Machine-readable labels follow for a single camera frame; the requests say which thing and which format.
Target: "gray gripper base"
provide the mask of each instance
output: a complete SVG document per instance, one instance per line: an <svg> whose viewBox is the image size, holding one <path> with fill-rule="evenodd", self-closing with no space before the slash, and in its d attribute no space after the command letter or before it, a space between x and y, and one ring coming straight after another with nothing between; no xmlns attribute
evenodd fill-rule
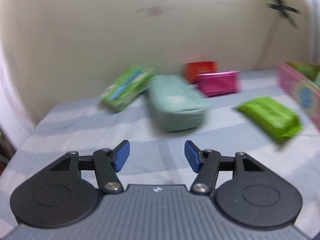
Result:
<svg viewBox="0 0 320 240"><path fill-rule="evenodd" d="M207 196L184 185L130 185L106 195L87 218L57 229L17 226L4 240L307 240L297 228L243 228L224 218Z"/></svg>

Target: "bed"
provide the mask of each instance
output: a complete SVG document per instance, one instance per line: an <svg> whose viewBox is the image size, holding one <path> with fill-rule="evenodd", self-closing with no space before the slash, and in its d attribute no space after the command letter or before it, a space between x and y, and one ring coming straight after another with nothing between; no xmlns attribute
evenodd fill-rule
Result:
<svg viewBox="0 0 320 240"><path fill-rule="evenodd" d="M99 98L54 107L0 177L0 237L17 225L9 199L19 184L68 151L89 155L100 148L114 148L124 139L131 144L130 156L118 173L125 187L128 184L190 187L196 174L184 157L186 140L223 155L247 152L301 192L303 208L296 226L314 236L320 230L320 133L298 104L277 86L276 71L242 73L241 89L238 94L208 98L210 117L202 127L167 134L159 131L149 117L144 95L118 114L108 111L99 103ZM303 131L281 148L233 109L240 102L259 95L273 97L301 117ZM97 187L93 171L82 171L81 175ZM217 186L231 176L231 172L221 172Z"/></svg>

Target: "mint green zippered case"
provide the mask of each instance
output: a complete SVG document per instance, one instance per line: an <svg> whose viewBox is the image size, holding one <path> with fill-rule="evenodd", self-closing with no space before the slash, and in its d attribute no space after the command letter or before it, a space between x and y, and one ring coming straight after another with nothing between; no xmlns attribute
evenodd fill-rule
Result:
<svg viewBox="0 0 320 240"><path fill-rule="evenodd" d="M204 96L176 75L154 77L148 95L152 117L166 132L198 127L209 109Z"/></svg>

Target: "black cross on wall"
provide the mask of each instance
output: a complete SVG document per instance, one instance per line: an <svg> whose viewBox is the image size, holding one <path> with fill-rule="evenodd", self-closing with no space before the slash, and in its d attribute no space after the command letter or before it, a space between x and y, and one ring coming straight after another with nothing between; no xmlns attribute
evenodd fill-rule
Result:
<svg viewBox="0 0 320 240"><path fill-rule="evenodd" d="M294 22L294 20L290 17L290 15L287 14L287 11L290 11L290 12L294 12L294 13L297 13L297 14L300 14L300 11L298 11L297 9L295 8L292 8L292 7L289 7L289 6L286 6L284 5L284 0L275 0L277 4L271 4L271 3L268 3L268 7L271 8L271 9L276 9L276 10L279 10L280 12L280 16L281 17L285 17L288 19L288 21L290 22L291 26L297 28L297 25L296 23Z"/></svg>

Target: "green wet wipes package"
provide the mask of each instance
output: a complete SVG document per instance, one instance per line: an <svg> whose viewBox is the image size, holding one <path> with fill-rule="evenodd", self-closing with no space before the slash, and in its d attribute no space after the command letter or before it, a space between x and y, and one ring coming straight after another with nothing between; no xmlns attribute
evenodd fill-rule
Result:
<svg viewBox="0 0 320 240"><path fill-rule="evenodd" d="M263 129L276 142L295 136L301 129L298 115L270 97L257 97L241 103L238 111Z"/></svg>
<svg viewBox="0 0 320 240"><path fill-rule="evenodd" d="M119 76L100 97L117 111L122 111L148 88L152 77L153 70L132 66Z"/></svg>

